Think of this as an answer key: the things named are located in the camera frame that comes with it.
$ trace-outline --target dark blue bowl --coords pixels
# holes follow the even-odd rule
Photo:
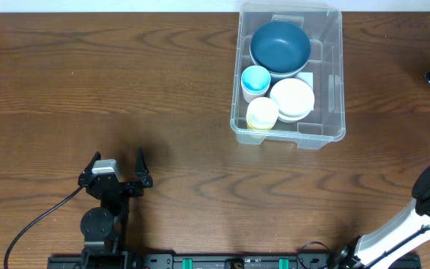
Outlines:
[[[283,74],[299,71],[306,65],[311,45],[306,33],[298,26],[274,21],[253,34],[250,52],[257,64],[270,72]]]

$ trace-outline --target blue bowl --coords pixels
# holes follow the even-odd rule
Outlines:
[[[311,53],[310,39],[290,22],[274,21],[261,26],[253,34],[250,53],[255,62],[271,73],[300,71]]]
[[[250,66],[242,73],[242,86],[254,93],[266,90],[271,82],[271,76],[265,67]]]

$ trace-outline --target transparent storage container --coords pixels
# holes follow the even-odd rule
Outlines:
[[[252,35],[273,20],[292,22],[308,35],[311,55],[301,72],[312,73],[314,109],[294,123],[278,120],[269,131],[247,128],[246,109],[240,77],[253,65],[249,47]],[[240,11],[237,58],[230,126],[240,143],[261,144],[265,139],[296,142],[300,149],[320,149],[343,139],[346,133],[343,85],[343,33],[341,12],[326,5],[306,6],[289,2],[245,2]]]

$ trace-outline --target white wall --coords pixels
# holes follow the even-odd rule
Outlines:
[[[241,1],[242,0],[0,0],[0,12],[220,12],[238,11]],[[342,11],[430,11],[430,0],[321,1]]]

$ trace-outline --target wood grain surface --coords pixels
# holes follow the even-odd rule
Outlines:
[[[128,242],[177,253],[340,246],[400,211],[430,165],[430,13],[344,13],[346,136],[239,144],[236,13],[0,14],[0,268],[14,236],[77,188],[95,151],[153,189]],[[79,253],[81,193],[26,233],[11,268]],[[418,249],[430,268],[430,242]]]

